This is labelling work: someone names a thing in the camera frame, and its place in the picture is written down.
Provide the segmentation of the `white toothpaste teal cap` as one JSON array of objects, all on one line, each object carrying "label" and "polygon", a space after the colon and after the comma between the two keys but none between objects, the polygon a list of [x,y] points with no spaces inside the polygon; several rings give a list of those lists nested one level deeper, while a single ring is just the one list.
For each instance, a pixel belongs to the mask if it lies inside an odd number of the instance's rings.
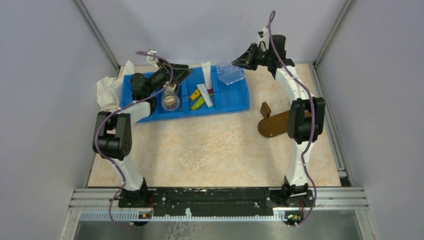
[{"label": "white toothpaste teal cap", "polygon": [[200,91],[201,96],[204,99],[204,102],[208,109],[213,109],[215,105],[213,104],[213,101],[211,99],[210,93],[208,92],[206,85],[204,83],[197,84],[197,89]]}]

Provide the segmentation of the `aluminium frame rail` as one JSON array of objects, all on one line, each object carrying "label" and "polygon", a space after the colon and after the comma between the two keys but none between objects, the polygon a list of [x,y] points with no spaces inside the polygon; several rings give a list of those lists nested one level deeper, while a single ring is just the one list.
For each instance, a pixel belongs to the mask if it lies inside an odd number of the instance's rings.
[{"label": "aluminium frame rail", "polygon": [[150,188],[145,204],[114,197],[114,188],[76,189],[70,210],[82,220],[117,222],[287,222],[306,216],[309,210],[367,210],[369,203],[360,187],[319,187],[305,200],[283,200],[278,187]]}]

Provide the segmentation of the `clear textured oval tray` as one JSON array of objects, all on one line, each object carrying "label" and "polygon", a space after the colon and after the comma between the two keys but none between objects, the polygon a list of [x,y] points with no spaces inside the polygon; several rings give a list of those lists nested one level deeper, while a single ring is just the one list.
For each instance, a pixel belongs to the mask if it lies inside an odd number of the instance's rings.
[{"label": "clear textured oval tray", "polygon": [[187,172],[200,171],[240,149],[239,138],[230,132],[223,132],[184,150],[179,158],[180,166]]}]

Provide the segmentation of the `blue divided plastic bin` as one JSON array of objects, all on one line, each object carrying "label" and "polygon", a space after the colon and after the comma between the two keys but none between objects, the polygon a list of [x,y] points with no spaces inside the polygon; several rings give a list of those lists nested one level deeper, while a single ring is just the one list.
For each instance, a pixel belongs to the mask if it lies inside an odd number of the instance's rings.
[{"label": "blue divided plastic bin", "polygon": [[202,68],[193,67],[193,72],[179,85],[178,97],[179,107],[173,111],[163,109],[161,103],[157,104],[156,110],[150,116],[139,120],[140,123],[159,120],[181,119],[189,117],[199,117],[206,115],[226,114],[246,111],[250,107],[250,95],[248,84],[245,78],[236,83],[226,85],[219,80],[216,67],[211,66],[211,80],[213,96],[211,97],[214,108],[208,108],[206,104],[198,109],[192,110],[194,100],[189,99],[197,89],[198,84],[204,83]]}]

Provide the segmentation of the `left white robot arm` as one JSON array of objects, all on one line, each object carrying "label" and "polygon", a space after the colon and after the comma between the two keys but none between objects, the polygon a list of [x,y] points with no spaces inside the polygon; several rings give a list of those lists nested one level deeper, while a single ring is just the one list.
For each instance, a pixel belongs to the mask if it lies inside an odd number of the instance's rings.
[{"label": "left white robot arm", "polygon": [[188,65],[162,62],[149,76],[134,73],[129,77],[132,102],[114,112],[97,114],[93,150],[116,167],[123,181],[121,197],[138,207],[149,203],[150,193],[131,159],[133,126],[156,111],[160,94],[173,93],[192,72]]}]

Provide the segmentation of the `clear glass cup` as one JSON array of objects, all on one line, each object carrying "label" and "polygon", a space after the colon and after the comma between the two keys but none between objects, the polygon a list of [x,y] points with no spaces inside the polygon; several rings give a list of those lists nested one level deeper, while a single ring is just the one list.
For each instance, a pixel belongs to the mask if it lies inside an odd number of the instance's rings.
[{"label": "clear glass cup", "polygon": [[172,91],[164,91],[161,96],[161,106],[166,111],[174,111],[180,106],[180,98]]}]

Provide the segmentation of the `yellow green tube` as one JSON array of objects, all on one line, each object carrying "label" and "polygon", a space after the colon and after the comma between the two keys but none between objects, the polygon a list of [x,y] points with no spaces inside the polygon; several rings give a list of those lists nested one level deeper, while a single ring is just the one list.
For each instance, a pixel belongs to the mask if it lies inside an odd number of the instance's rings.
[{"label": "yellow green tube", "polygon": [[205,103],[205,100],[202,96],[200,96],[195,102],[194,104],[190,107],[191,111],[196,111],[198,110],[203,104]]}]

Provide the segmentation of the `brown wooden tray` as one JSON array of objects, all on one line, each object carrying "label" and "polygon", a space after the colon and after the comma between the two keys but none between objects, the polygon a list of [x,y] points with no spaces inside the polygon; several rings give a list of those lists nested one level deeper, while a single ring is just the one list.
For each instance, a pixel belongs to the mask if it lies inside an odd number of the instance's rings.
[{"label": "brown wooden tray", "polygon": [[258,123],[259,133],[266,138],[276,137],[287,133],[291,139],[300,135],[301,127],[307,122],[312,114],[302,105],[302,100],[294,100],[291,103],[290,110],[271,115],[272,110],[267,102],[263,102],[260,113],[263,119]]}]

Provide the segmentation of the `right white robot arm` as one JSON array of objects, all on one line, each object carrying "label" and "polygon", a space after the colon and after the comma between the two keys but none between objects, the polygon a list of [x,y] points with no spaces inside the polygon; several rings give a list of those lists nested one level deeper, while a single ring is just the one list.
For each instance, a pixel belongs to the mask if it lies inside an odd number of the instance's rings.
[{"label": "right white robot arm", "polygon": [[284,177],[281,199],[287,206],[295,206],[309,192],[312,183],[308,173],[311,151],[324,129],[326,102],[315,97],[295,74],[295,64],[286,57],[286,37],[273,34],[268,47],[262,48],[263,40],[252,43],[248,49],[231,63],[245,70],[255,71],[264,66],[283,87],[291,102],[285,122],[286,133],[293,141],[292,164]]}]

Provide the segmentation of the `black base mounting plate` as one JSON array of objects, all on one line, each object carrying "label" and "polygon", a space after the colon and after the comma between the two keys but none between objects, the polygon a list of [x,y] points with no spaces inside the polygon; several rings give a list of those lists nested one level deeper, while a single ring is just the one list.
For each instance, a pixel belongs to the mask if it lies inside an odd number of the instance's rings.
[{"label": "black base mounting plate", "polygon": [[120,208],[146,208],[150,217],[265,217],[277,207],[306,206],[299,197],[284,198],[279,187],[143,188],[116,199]]}]

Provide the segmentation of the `white crumpled cloth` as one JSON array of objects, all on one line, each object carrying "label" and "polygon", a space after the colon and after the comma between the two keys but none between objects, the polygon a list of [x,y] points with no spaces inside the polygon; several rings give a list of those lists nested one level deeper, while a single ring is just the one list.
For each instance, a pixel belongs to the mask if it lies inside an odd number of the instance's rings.
[{"label": "white crumpled cloth", "polygon": [[124,76],[135,73],[135,65],[128,60],[120,77],[106,76],[96,83],[96,102],[101,111],[113,112],[120,106]]}]

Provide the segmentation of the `tall white toothpaste tube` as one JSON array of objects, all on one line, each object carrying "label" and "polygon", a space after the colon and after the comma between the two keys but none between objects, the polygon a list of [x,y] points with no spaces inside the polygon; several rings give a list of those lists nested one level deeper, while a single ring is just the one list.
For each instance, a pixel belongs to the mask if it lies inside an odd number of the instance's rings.
[{"label": "tall white toothpaste tube", "polygon": [[204,84],[209,93],[213,93],[213,81],[211,77],[211,62],[202,62],[201,70],[203,73]]}]

